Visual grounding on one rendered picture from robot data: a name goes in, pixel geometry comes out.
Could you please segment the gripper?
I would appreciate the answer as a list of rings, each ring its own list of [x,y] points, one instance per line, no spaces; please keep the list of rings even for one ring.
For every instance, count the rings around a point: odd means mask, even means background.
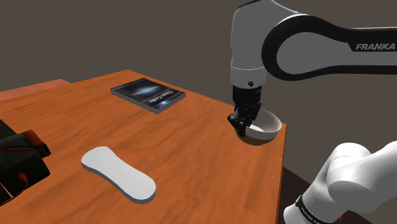
[[[233,86],[232,99],[235,103],[234,112],[228,115],[227,120],[237,131],[240,137],[246,136],[246,128],[256,119],[261,109],[261,90],[262,86],[256,88],[240,88]],[[239,116],[239,109],[247,108],[246,122]]]

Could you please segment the white bowl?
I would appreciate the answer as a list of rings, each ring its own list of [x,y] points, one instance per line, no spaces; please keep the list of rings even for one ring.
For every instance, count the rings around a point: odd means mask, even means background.
[[[246,128],[244,137],[237,136],[241,141],[259,146],[271,142],[282,129],[282,123],[273,113],[260,109],[255,120]]]

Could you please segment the orange wooden table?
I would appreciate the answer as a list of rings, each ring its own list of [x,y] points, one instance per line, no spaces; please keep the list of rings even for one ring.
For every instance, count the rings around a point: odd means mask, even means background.
[[[50,175],[0,207],[0,224],[277,224],[286,132],[240,140],[231,105],[187,92],[158,115],[111,94],[133,71],[0,102],[14,131],[49,147]],[[135,204],[85,170],[82,156],[107,146],[154,179],[155,198]]]

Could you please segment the dark book with galaxy cover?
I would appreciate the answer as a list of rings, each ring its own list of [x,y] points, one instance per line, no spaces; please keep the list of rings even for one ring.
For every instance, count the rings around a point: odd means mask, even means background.
[[[185,92],[146,78],[111,88],[110,92],[155,114],[160,114],[186,97]]]

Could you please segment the white flat oblong remote control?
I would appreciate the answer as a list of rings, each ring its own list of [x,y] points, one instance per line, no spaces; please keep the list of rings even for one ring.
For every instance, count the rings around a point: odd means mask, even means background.
[[[81,158],[81,165],[111,183],[133,203],[146,204],[155,198],[155,181],[124,162],[107,146],[86,152]]]

